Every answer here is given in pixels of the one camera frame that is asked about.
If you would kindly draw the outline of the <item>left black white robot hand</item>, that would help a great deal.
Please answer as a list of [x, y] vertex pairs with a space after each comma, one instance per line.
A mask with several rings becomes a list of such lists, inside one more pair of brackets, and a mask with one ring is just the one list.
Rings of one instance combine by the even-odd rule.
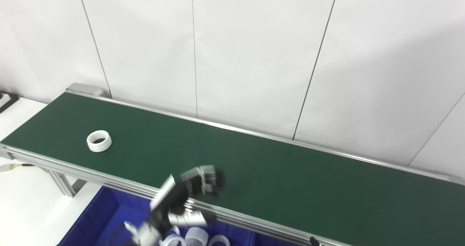
[[182, 173], [178, 179], [169, 176], [150, 203], [146, 223], [161, 234], [173, 226], [207, 226], [217, 220], [216, 213], [189, 212], [185, 203], [196, 196], [217, 197], [225, 186], [225, 174], [214, 165], [201, 165]]

